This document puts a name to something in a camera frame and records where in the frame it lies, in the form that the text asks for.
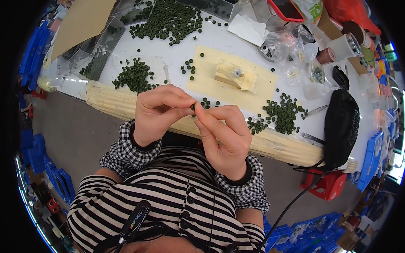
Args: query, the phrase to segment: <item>checkered sleeve cover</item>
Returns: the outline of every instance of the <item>checkered sleeve cover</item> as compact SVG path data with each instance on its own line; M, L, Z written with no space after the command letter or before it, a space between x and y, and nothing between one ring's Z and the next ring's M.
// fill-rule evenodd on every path
M241 186L230 185L226 177L220 173L215 175L217 183L234 198L236 209L255 208L263 214L267 213L270 203L264 192L263 165L259 159L247 155L246 164L252 168L250 180Z
M100 168L108 168L123 180L142 170L144 165L153 161L160 153L162 140L148 151L141 151L134 147L130 140L130 129L135 120L125 122L119 127L119 140L113 143L110 151L100 160Z

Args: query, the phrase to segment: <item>floor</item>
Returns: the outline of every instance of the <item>floor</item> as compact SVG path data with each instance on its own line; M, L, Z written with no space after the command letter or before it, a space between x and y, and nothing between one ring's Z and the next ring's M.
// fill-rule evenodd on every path
M46 151L58 168L64 168L77 191L81 179L94 173L102 155L118 139L122 120L102 113L85 102L54 92L46 100L32 98L33 130L45 138ZM271 224L302 189L303 173L284 162L259 157L264 166L265 190L271 204L266 214ZM279 225L292 225L331 212L351 211L360 199L360 191L347 180L341 194L328 202L310 193L299 198Z

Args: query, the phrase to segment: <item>orange bag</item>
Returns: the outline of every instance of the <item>orange bag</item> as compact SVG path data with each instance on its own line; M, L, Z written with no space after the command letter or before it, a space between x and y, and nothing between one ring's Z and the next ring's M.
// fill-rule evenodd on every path
M353 20L363 29L381 35L381 30L367 16L363 0L324 0L329 15L340 23Z

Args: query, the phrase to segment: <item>smartphone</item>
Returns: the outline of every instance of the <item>smartphone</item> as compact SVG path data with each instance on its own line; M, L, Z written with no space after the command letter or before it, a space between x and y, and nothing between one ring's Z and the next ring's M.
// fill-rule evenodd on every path
M267 0L277 15L286 22L302 23L304 17L290 0Z

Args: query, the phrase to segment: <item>red phone case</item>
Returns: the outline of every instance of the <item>red phone case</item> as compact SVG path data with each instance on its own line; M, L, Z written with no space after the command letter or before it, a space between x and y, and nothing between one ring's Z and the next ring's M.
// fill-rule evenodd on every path
M286 22L294 22L294 23L302 23L304 22L304 17L301 14L301 12L297 9L297 7L295 7L294 3L289 0L290 3L294 6L294 8L298 11L298 13L301 15L302 19L292 19L292 18L287 18L284 16L283 13L281 13L281 10L277 7L277 5L272 1L272 0L267 0L267 2L271 5L271 7L273 7L274 11L276 11L277 15L284 21Z

